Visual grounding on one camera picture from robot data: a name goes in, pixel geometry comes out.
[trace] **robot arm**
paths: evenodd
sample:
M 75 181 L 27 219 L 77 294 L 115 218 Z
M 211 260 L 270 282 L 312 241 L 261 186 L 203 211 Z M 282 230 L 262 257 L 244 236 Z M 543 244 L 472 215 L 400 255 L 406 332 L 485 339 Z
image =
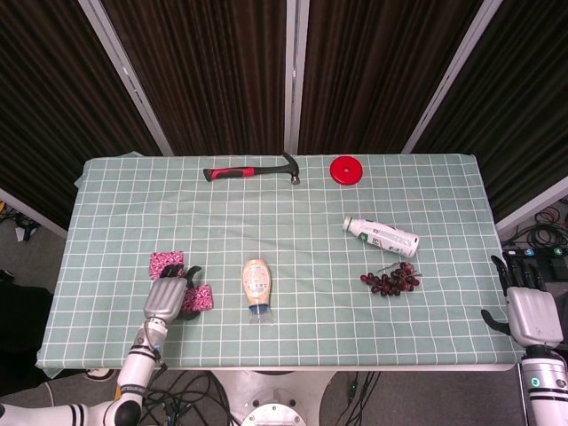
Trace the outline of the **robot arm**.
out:
M 193 273 L 201 268 L 194 267 Z M 156 362 L 160 360 L 166 328 L 179 314 L 188 278 L 160 278 L 154 281 L 146 300 L 146 321 L 138 330 L 134 344 L 118 376 L 121 396 L 97 406 L 54 406 L 19 408 L 0 404 L 0 426 L 135 426 L 142 414 L 142 399 Z
M 554 298 L 536 269 L 521 271 L 514 264 L 507 269 L 498 257 L 492 260 L 507 298 L 509 323 L 495 321 L 486 310 L 481 315 L 490 328 L 526 349 L 521 365 L 537 426 L 566 425 L 568 375 L 564 359 L 553 352 L 564 340 Z

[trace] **red lid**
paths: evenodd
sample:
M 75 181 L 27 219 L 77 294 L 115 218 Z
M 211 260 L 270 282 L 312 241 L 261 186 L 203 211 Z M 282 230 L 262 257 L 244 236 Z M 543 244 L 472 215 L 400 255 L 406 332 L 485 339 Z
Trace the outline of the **red lid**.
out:
M 361 180 L 363 167 L 356 158 L 342 155 L 333 160 L 329 166 L 329 173 L 338 184 L 354 185 Z

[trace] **pink sponge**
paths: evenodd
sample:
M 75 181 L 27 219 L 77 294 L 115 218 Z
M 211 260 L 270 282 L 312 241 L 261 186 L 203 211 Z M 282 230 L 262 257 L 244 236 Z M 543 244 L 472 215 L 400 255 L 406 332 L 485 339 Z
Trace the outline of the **pink sponge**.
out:
M 201 312 L 213 309 L 213 295 L 211 286 L 204 284 L 198 288 L 189 288 L 185 292 L 182 312 Z
M 150 278 L 160 278 L 163 268 L 169 264 L 182 264 L 184 262 L 183 251 L 154 252 L 150 255 Z

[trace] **dark curtain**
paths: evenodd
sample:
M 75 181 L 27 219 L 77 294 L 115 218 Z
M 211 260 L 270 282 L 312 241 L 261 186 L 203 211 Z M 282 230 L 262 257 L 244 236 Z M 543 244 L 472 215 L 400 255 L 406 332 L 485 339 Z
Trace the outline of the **dark curtain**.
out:
M 496 221 L 568 176 L 568 3 L 505 1 L 414 151 L 474 154 Z
M 0 46 L 0 187 L 67 228 L 84 162 L 160 151 L 77 2 L 0 2 Z
M 175 154 L 281 154 L 285 0 L 103 3 Z
M 311 0 L 299 153 L 399 153 L 480 4 Z

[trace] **gray carpet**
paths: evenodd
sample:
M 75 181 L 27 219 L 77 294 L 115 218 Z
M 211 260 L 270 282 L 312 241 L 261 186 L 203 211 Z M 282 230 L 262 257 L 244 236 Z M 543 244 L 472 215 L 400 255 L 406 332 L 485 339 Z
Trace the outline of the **gray carpet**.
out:
M 45 228 L 40 228 L 29 242 L 16 242 L 13 223 L 0 224 L 0 269 L 16 274 L 22 286 L 55 288 L 65 242 Z M 180 375 L 169 371 L 156 386 L 168 389 Z M 197 372 L 185 373 L 183 387 Z M 359 373 L 359 382 L 364 378 Z M 347 403 L 347 391 L 353 373 L 338 373 L 327 387 L 319 411 L 320 424 L 334 425 Z M 49 382 L 54 403 L 84 403 L 89 406 L 114 397 L 114 377 L 106 383 L 94 383 L 82 375 Z M 48 385 L 0 398 L 16 406 L 50 406 Z M 209 424 L 225 424 L 224 417 L 211 402 L 198 406 Z M 202 424 L 193 413 L 183 424 Z M 486 425 L 517 426 L 525 424 L 515 369 L 500 373 L 383 373 L 375 393 L 369 399 L 362 425 Z

